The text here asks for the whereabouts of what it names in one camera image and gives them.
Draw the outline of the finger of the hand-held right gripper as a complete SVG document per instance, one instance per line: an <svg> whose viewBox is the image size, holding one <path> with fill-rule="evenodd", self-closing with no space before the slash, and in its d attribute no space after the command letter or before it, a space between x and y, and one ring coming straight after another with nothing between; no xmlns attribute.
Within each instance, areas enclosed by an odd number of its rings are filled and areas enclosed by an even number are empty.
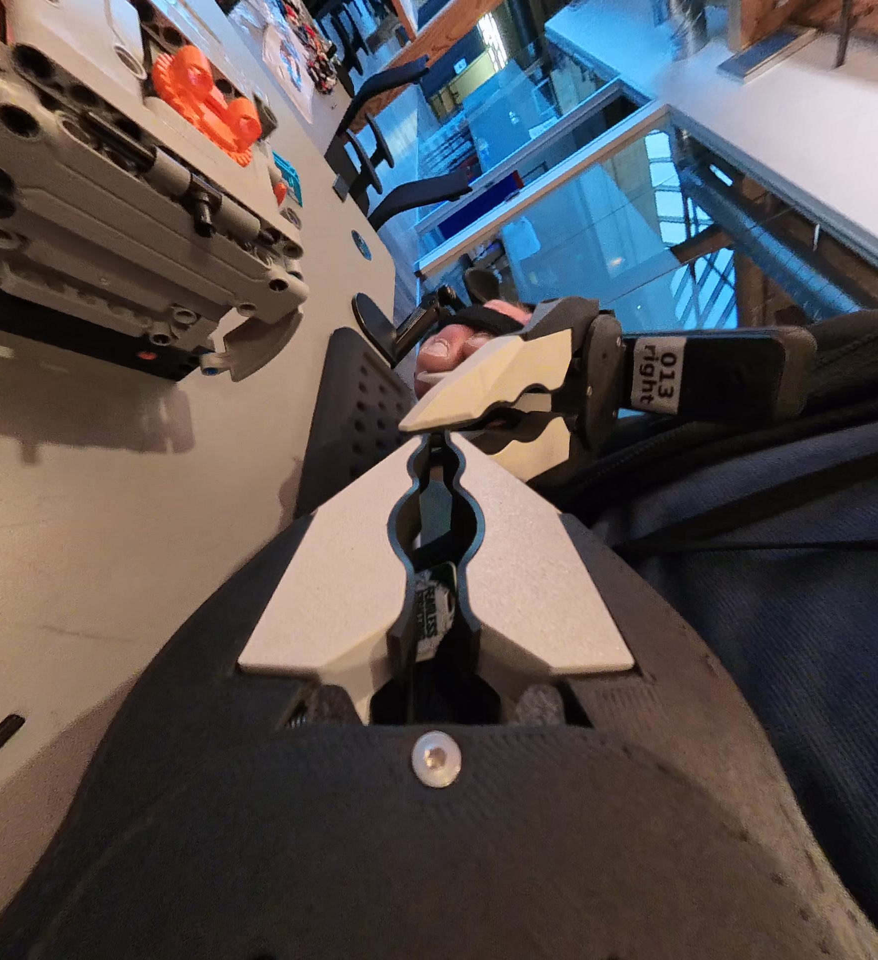
<svg viewBox="0 0 878 960"><path fill-rule="evenodd" d="M531 340L519 334L495 338L435 385L398 428L421 434L475 426L491 411L514 405L528 390L560 389L572 356L569 328Z"/></svg>
<svg viewBox="0 0 878 960"><path fill-rule="evenodd" d="M505 471L528 482L567 462L572 434L556 413L510 413L469 430L469 441Z"/></svg>

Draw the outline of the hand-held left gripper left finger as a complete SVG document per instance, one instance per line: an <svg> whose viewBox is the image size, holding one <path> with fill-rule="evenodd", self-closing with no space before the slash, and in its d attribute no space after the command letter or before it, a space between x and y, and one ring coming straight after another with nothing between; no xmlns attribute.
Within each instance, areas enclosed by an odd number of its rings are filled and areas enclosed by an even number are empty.
<svg viewBox="0 0 878 960"><path fill-rule="evenodd" d="M392 674L387 633L409 575L389 522L418 482L424 451L399 448L313 511L238 657L242 672L340 687L370 720Z"/></svg>

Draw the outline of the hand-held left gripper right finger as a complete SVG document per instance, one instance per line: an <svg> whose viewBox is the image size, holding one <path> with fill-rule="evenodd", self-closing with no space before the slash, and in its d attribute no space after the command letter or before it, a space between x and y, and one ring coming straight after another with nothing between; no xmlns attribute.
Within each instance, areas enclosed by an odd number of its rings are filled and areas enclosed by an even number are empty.
<svg viewBox="0 0 878 960"><path fill-rule="evenodd" d="M633 670L636 660L562 514L469 442L458 484L480 516L465 562L477 674L504 701L532 685Z"/></svg>

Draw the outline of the grey orange toy brick assembly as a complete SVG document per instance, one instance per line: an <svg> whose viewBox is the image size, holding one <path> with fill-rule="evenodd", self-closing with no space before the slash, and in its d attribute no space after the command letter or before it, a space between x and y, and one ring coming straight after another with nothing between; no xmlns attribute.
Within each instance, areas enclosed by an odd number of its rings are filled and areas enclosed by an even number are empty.
<svg viewBox="0 0 878 960"><path fill-rule="evenodd" d="M224 2L0 2L0 331L174 381L301 321L265 78Z"/></svg>

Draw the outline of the person's right hand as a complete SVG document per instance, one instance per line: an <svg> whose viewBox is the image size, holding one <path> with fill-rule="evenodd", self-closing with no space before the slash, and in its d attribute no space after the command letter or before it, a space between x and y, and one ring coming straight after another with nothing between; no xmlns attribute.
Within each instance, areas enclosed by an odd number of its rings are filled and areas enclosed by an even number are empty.
<svg viewBox="0 0 878 960"><path fill-rule="evenodd" d="M491 299L466 307L443 320L438 332L425 340L417 356L414 391L417 400L493 339L517 333L532 318L525 304Z"/></svg>

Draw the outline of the black stand base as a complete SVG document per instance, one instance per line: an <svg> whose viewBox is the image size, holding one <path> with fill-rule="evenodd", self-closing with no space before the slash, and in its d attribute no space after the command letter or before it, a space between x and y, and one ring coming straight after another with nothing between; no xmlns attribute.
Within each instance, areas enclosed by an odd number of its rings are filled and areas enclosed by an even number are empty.
<svg viewBox="0 0 878 960"><path fill-rule="evenodd" d="M435 322L433 308L420 306L396 326L365 293L352 297L351 308L359 328L390 369L398 366Z"/></svg>

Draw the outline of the white background counter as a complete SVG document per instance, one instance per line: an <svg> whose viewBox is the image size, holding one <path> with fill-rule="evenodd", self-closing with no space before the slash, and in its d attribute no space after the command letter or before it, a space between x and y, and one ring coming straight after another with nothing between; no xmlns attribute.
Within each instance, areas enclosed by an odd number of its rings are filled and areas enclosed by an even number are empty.
<svg viewBox="0 0 878 960"><path fill-rule="evenodd" d="M694 136L832 227L878 267L878 44L855 36L835 69L819 34L755 78L732 56L727 13L707 6L709 43L674 59L672 31L650 2L572 2L546 24L554 42L668 105Z"/></svg>

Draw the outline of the person's jeans leg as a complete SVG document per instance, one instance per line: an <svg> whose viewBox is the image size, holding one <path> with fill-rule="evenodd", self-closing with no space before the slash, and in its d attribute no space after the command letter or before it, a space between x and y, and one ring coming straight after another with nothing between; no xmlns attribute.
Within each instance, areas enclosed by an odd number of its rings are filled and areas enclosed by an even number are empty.
<svg viewBox="0 0 878 960"><path fill-rule="evenodd" d="M718 655L878 929L878 421L711 465L587 523Z"/></svg>

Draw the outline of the teal plastic object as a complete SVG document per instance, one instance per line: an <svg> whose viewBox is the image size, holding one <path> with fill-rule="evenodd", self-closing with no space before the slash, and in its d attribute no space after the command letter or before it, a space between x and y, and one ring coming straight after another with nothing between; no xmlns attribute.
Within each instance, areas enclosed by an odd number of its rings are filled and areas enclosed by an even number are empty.
<svg viewBox="0 0 878 960"><path fill-rule="evenodd" d="M295 167L277 152L270 153L269 178L277 205L282 208L293 204L302 208L300 176Z"/></svg>

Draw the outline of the brown background table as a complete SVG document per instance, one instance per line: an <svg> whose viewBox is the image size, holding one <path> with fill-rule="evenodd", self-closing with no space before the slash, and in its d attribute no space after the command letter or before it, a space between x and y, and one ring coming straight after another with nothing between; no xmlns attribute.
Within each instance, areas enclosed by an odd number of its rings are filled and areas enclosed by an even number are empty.
<svg viewBox="0 0 878 960"><path fill-rule="evenodd" d="M430 71L421 78L419 88L433 114L443 118L461 105L462 97L452 93L458 78L465 76L467 92L473 92L493 77L493 66L504 66L508 60L506 52L492 54L478 30L481 19L491 16L498 36L504 37L509 27L501 26L507 19L505 14L496 12L501 6L500 1L454 1L442 7L426 2L420 14L432 10L434 15L409 34L409 42L387 61L385 68L428 57Z"/></svg>

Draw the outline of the toy brick car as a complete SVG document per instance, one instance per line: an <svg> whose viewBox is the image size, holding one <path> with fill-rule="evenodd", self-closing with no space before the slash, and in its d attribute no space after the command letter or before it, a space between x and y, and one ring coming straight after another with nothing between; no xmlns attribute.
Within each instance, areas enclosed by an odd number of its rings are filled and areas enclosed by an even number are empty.
<svg viewBox="0 0 878 960"><path fill-rule="evenodd" d="M335 45L322 32L303 1L279 1L292 33L304 52L305 68L316 91L331 95L338 84Z"/></svg>

